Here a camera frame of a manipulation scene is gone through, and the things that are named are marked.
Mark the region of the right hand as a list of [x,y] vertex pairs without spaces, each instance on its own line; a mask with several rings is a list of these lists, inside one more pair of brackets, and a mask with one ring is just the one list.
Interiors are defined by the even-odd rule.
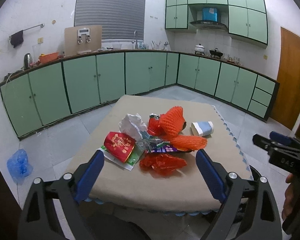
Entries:
[[286,178],[286,183],[288,184],[288,187],[285,191],[285,201],[283,204],[283,210],[282,210],[282,219],[285,220],[293,211],[294,202],[295,202],[295,178],[292,174],[289,174]]

